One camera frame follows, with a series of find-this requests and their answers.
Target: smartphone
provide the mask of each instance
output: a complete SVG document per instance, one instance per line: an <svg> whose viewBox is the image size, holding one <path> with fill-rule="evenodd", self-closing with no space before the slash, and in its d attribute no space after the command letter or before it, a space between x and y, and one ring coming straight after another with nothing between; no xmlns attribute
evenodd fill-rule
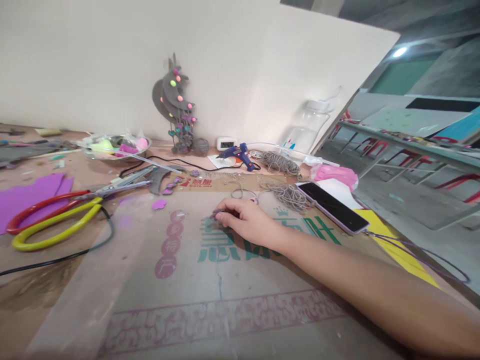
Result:
<svg viewBox="0 0 480 360"><path fill-rule="evenodd" d="M296 186L310 201L316 201L318 204L316 207L347 234L358 234L370 225L367 220L334 198L316 183L297 183Z"/></svg>

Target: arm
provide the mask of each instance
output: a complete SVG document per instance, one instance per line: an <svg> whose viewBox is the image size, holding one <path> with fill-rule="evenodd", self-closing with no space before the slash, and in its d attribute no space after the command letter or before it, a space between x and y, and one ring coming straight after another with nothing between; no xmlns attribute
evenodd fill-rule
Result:
<svg viewBox="0 0 480 360"><path fill-rule="evenodd" d="M217 214L244 239L288 257L405 346L431 356L480 357L480 312L403 269L281 226L251 201Z"/></svg>

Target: phone screen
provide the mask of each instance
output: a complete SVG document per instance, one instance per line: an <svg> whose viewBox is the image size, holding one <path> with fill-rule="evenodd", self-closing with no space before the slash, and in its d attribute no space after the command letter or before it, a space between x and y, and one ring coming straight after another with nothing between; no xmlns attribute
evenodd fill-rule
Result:
<svg viewBox="0 0 480 360"><path fill-rule="evenodd" d="M298 187L353 233L358 233L369 225L367 220L334 198L317 184L306 182Z"/></svg>

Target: ceiling light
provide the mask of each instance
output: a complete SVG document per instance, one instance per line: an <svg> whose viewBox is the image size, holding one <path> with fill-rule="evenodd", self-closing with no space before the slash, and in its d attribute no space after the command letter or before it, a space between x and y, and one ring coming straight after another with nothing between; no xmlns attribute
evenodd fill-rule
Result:
<svg viewBox="0 0 480 360"><path fill-rule="evenodd" d="M401 48L399 48L397 51L395 51L395 52L393 53L393 57L394 57L394 58L398 58L398 57L402 56L403 54L405 54L405 52L407 51L407 49L408 49L407 47L401 47Z"/></svg>

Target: concrete floor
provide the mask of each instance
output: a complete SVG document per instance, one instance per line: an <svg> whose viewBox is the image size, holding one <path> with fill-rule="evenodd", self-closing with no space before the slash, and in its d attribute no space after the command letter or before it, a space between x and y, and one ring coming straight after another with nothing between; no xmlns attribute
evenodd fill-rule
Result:
<svg viewBox="0 0 480 360"><path fill-rule="evenodd" d="M358 144L350 144L343 154L339 154L345 145L341 141L349 139L352 134L347 129L342 129L335 137L336 141L327 142L316 155L351 168L359 174L372 158L360 158L360 149L354 150ZM363 141L362 138L357 138L355 141ZM399 150L387 149L382 157L389 159ZM404 158L405 155L401 155L389 164L398 165ZM480 230L469 229L480 224L480 214L440 231L427 227L471 207L472 205L463 203L463 200L479 191L480 184L470 181L452 190L435 190L436 186L462 174L461 171L448 167L420 185L414 183L426 174L421 171L408 172L392 182L386 182L397 171L375 166L360 179L353 194L416 245L437 253L466 272L471 278L468 286L480 294ZM447 264L441 261L439 263L451 270L452 274L461 277Z"/></svg>

